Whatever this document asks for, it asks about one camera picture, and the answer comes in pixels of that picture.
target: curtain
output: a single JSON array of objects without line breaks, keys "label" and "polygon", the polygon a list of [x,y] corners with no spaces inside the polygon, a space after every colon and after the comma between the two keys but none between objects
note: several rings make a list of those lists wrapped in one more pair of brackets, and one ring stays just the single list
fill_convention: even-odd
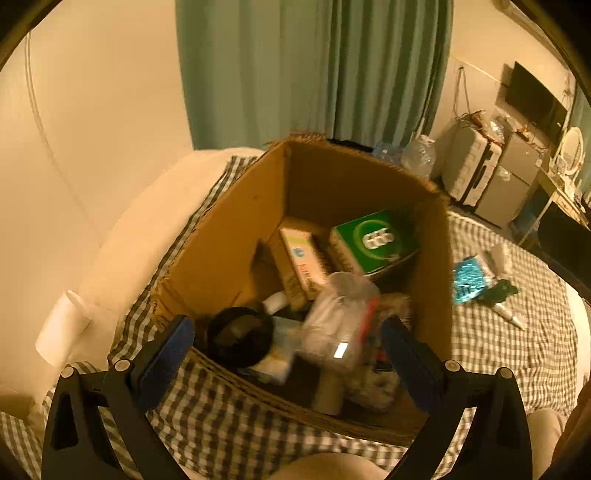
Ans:
[{"label": "curtain", "polygon": [[196,148],[290,131],[373,146],[429,132],[452,0],[176,0]]},{"label": "curtain", "polygon": [[569,126],[579,127],[583,134],[586,155],[583,168],[577,179],[581,180],[581,192],[586,193],[591,189],[591,150],[587,152],[591,142],[591,106],[589,106],[589,101],[579,85],[577,85],[577,90],[574,94],[574,104],[570,114]]}]

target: toilet paper roll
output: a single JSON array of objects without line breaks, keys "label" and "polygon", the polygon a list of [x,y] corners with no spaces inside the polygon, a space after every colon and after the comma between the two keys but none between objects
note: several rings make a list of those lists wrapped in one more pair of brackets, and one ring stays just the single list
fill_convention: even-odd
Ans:
[{"label": "toilet paper roll", "polygon": [[47,363],[63,367],[76,340],[89,323],[82,299],[71,290],[64,292],[37,337],[37,352]]}]

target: black chair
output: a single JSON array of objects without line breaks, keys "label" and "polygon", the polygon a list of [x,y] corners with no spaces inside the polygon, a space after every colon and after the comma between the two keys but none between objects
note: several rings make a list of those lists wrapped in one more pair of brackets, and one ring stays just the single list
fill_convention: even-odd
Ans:
[{"label": "black chair", "polygon": [[540,220],[543,260],[591,303],[591,232],[552,203]]}]

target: white logo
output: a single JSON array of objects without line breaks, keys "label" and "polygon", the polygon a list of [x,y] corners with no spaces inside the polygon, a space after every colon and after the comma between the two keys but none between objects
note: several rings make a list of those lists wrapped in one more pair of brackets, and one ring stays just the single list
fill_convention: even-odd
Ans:
[{"label": "white logo", "polygon": [[387,228],[381,228],[363,236],[363,245],[368,250],[375,250],[391,242],[394,242],[394,235],[388,232]]}]

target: open cardboard box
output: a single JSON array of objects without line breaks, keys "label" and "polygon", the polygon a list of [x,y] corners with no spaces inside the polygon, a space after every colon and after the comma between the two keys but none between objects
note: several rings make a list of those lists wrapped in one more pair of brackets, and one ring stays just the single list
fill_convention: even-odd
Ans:
[{"label": "open cardboard box", "polygon": [[[204,330],[229,306],[263,300],[281,289],[272,257],[261,248],[282,225],[330,228],[379,210],[406,210],[420,252],[402,289],[415,307],[413,333],[437,356],[450,357],[451,254],[447,200],[432,184],[370,155],[309,137],[273,145],[202,217],[152,292],[154,316],[185,314]],[[191,350],[196,361],[233,388],[298,421],[352,437],[409,445],[426,416],[404,388],[383,414],[345,403],[339,418],[309,408],[318,370],[302,360],[283,387],[255,385]]]}]

